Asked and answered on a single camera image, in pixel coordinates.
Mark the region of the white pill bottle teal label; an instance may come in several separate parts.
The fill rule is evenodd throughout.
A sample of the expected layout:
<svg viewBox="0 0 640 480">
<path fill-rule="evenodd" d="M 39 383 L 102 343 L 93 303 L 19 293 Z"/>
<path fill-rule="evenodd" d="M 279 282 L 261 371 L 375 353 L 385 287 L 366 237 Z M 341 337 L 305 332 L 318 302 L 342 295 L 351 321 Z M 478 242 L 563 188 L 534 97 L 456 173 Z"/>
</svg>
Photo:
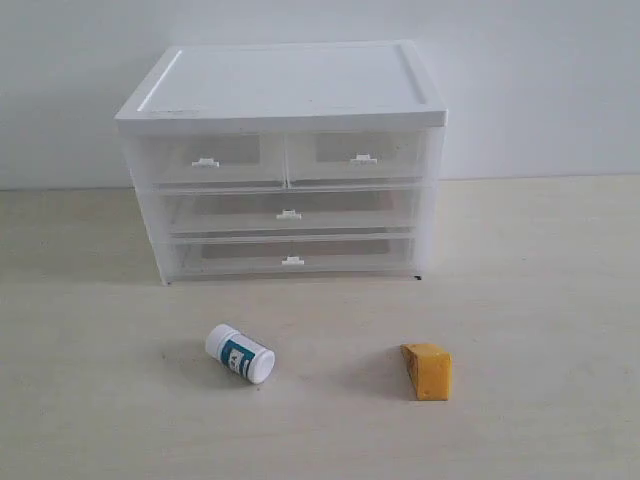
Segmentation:
<svg viewBox="0 0 640 480">
<path fill-rule="evenodd" d="M 206 353 L 254 385 L 263 383 L 275 366 L 275 353 L 227 324 L 217 325 L 205 341 Z"/>
</svg>

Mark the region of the yellow cheese wedge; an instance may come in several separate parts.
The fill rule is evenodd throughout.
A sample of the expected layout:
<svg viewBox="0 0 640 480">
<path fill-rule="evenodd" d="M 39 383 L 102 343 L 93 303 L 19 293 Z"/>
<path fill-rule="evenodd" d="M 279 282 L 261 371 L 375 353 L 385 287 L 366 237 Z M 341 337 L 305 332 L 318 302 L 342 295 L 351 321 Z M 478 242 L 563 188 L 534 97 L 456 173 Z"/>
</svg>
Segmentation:
<svg viewBox="0 0 640 480">
<path fill-rule="evenodd" d="M 420 401 L 447 401 L 451 394 L 452 355 L 438 345 L 402 344 L 403 359 Z"/>
</svg>

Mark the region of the white plastic drawer cabinet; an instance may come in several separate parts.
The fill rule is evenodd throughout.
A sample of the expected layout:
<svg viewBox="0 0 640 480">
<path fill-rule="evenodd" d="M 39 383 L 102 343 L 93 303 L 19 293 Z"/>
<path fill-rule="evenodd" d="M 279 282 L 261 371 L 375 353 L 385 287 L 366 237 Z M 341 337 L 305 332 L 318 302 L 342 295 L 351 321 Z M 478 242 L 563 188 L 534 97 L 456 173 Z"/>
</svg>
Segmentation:
<svg viewBox="0 0 640 480">
<path fill-rule="evenodd" d="M 421 279 L 427 271 L 447 109 L 409 41 L 172 47 L 122 105 L 115 122 L 164 284 L 223 276 L 361 273 L 178 276 L 173 245 L 201 239 L 228 242 L 238 238 L 407 234 L 414 240 L 416 271 L 362 273 Z M 291 184 L 286 137 L 320 132 L 423 132 L 424 170 L 413 180 Z M 204 135 L 280 136 L 284 146 L 284 183 L 224 188 L 209 184 L 163 186 L 153 183 L 151 154 L 156 142 Z M 414 226 L 175 236 L 168 231 L 167 211 L 162 200 L 164 196 L 207 193 L 386 189 L 416 191 Z"/>
</svg>

